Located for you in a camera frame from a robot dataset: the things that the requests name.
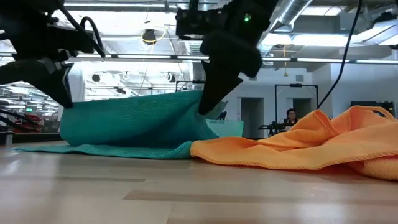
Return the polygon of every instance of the person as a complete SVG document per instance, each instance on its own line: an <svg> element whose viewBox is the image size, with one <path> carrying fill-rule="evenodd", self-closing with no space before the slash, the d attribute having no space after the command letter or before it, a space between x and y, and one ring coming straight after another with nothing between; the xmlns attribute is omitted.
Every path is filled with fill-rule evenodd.
<svg viewBox="0 0 398 224"><path fill-rule="evenodd" d="M285 120L285 130L289 130L299 120L297 119L296 110L291 108L286 111L287 119Z"/></svg>

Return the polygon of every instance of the black cable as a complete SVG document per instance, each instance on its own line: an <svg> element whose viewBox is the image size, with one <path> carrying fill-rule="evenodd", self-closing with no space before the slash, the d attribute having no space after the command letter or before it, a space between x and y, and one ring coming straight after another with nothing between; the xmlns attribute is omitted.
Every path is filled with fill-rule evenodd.
<svg viewBox="0 0 398 224"><path fill-rule="evenodd" d="M87 33L86 30L84 30L79 23L77 23L77 21L72 17L72 15L67 11L67 9L65 8L65 6L63 4L59 4L60 6L60 11L65 15L65 17L68 19L68 21L72 24L72 26L80 33L82 33L85 38L91 42L91 44L93 45L94 49L98 52L98 54L105 58L105 51L103 48L101 48Z"/></svg>
<svg viewBox="0 0 398 224"><path fill-rule="evenodd" d="M323 14L323 16L325 16L326 14L328 14L328 12L329 12L331 9L333 9L334 7L339 8L339 9L340 9L340 12L344 12L344 10L343 10L340 6L338 6L338 5L333 5L333 6L330 7L328 10L326 10L326 12Z"/></svg>
<svg viewBox="0 0 398 224"><path fill-rule="evenodd" d="M355 30L355 26L356 26L356 22L358 21L358 17L359 14L361 13L361 8L362 8L362 0L358 0L358 8L356 10L355 13L355 18L354 18L354 22L353 22L353 26L351 27L351 30L349 31L349 35L348 35L348 40L347 40L347 44L346 47L344 49L344 54L343 54L343 61L341 62L341 67L340 67L340 72L337 76L336 81L334 82L334 84L331 86L330 90L328 91L328 93L323 97L323 99L321 100L321 102L319 103L319 105L317 106L317 109L319 109L322 104L326 101L326 99L329 97L329 95L332 93L332 91L335 89L337 83L339 82L342 74L343 74L343 70L344 70L344 65L346 63L346 58L347 58L347 54L348 54L348 49L349 49L349 43L351 42L351 38L354 34L354 30Z"/></svg>
<svg viewBox="0 0 398 224"><path fill-rule="evenodd" d="M98 32L98 28L95 25L92 18L90 18L88 16L83 17L80 21L80 26L85 30L86 29L86 21L88 21L90 23L91 27L93 28L94 35L95 35L95 38L97 39L97 43L98 43L99 47L101 47L101 49L104 49L104 45L102 44L100 32Z"/></svg>

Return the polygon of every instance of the green light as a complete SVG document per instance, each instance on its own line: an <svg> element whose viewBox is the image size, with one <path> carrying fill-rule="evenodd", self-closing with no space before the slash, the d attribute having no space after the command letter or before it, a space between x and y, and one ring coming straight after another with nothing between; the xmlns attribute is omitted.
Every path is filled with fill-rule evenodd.
<svg viewBox="0 0 398 224"><path fill-rule="evenodd" d="M246 15L244 15L244 21L245 21L245 22L249 22L250 19L251 19L251 15L248 14L248 13L246 13Z"/></svg>

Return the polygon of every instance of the microfiber cloth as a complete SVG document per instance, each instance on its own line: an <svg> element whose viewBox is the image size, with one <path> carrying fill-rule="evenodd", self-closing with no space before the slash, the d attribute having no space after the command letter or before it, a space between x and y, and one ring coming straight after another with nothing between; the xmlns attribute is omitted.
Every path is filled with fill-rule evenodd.
<svg viewBox="0 0 398 224"><path fill-rule="evenodd" d="M354 106L331 121L316 110L271 138L196 141L191 155L214 164L280 170L346 164L364 175L398 180L397 133L397 120L383 108Z"/></svg>
<svg viewBox="0 0 398 224"><path fill-rule="evenodd" d="M147 159L190 158L192 141L217 138L206 119L226 103L197 113L201 91L74 103L63 112L61 137L69 146L19 147L22 151L82 152Z"/></svg>

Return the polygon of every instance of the teal towel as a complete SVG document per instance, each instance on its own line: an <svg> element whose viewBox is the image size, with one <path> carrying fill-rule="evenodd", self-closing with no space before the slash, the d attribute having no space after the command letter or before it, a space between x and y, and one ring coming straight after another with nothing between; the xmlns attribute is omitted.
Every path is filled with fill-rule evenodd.
<svg viewBox="0 0 398 224"><path fill-rule="evenodd" d="M82 152L148 159L190 157L192 141L217 138L197 113L201 91L75 103L65 110L61 137L69 146L23 151ZM224 103L214 111L221 111Z"/></svg>

